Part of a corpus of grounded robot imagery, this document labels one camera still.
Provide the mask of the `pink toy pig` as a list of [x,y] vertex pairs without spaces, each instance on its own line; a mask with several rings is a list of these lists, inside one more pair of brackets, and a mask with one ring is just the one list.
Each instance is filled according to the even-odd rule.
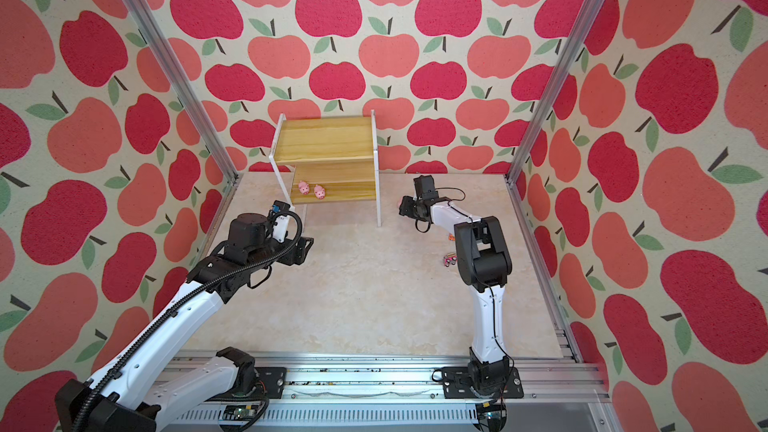
[[326,190],[322,185],[317,184],[314,187],[314,195],[317,199],[323,200],[326,197]]
[[306,181],[301,180],[298,183],[298,190],[302,195],[308,195],[310,192],[310,185]]

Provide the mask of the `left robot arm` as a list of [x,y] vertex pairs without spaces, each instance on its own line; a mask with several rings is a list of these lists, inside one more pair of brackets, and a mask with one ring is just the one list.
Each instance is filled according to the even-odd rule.
[[313,245],[292,207],[277,201],[265,214],[243,213],[228,238],[202,259],[158,315],[115,358],[84,382],[72,379],[55,396],[65,431],[161,431],[209,400],[241,404],[247,429],[266,412],[280,386],[262,378],[252,355],[226,347],[204,365],[164,384],[156,381],[190,337],[252,275],[276,263],[302,264]]

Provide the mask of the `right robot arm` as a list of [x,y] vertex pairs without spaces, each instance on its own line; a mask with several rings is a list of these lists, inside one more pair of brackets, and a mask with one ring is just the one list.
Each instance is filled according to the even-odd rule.
[[458,272],[473,298],[474,333],[468,363],[472,388],[483,398],[501,397],[513,369],[502,331],[503,298],[513,264],[500,221],[455,206],[439,194],[431,176],[415,179],[415,192],[402,198],[399,214],[454,236]]

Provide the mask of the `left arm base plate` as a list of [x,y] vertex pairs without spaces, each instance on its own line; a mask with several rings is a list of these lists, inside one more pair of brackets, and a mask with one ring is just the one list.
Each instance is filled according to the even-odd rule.
[[208,399],[209,402],[247,402],[264,398],[281,399],[287,369],[285,367],[243,366],[236,369],[234,385]]

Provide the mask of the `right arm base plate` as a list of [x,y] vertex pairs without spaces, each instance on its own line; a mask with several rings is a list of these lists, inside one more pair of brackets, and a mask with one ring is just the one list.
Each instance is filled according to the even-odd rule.
[[510,366],[501,365],[500,369],[443,367],[433,370],[431,380],[442,387],[446,399],[493,401],[525,396],[519,372]]

